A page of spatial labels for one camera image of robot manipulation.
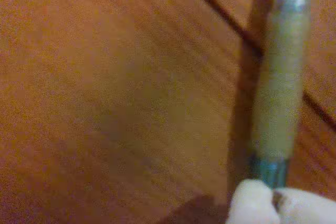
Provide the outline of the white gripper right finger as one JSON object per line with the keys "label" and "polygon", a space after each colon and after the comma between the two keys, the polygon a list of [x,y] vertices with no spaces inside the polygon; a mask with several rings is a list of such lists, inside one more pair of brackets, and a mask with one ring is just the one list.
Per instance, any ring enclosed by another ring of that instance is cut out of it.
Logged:
{"label": "white gripper right finger", "polygon": [[333,200],[293,188],[278,188],[275,196],[281,223],[335,223]]}

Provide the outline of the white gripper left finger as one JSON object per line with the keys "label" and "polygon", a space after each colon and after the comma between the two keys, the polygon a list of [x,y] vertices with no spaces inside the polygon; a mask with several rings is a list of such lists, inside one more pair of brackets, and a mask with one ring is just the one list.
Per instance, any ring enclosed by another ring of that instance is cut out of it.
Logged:
{"label": "white gripper left finger", "polygon": [[233,194],[226,223],[280,223],[272,200],[273,190],[264,182],[243,180]]}

